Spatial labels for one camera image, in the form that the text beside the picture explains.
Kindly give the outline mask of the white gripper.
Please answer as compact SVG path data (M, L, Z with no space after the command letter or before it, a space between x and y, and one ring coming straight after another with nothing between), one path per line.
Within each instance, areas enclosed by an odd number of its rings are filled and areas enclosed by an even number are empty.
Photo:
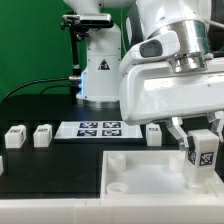
M167 129L179 149L188 150L182 118L210 112L211 131L224 142L224 111L220 111L224 109L224 59L210 60L207 67L203 72L174 74L168 62L134 66L120 84L122 119L129 125L168 119Z

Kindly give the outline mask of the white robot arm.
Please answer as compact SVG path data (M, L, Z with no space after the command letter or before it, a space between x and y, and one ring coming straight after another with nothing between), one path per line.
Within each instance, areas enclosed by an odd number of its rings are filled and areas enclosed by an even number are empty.
M224 56L211 50L212 0L64 0L65 26L87 41L76 97L116 104L129 125L164 122L183 148L185 118L224 129Z

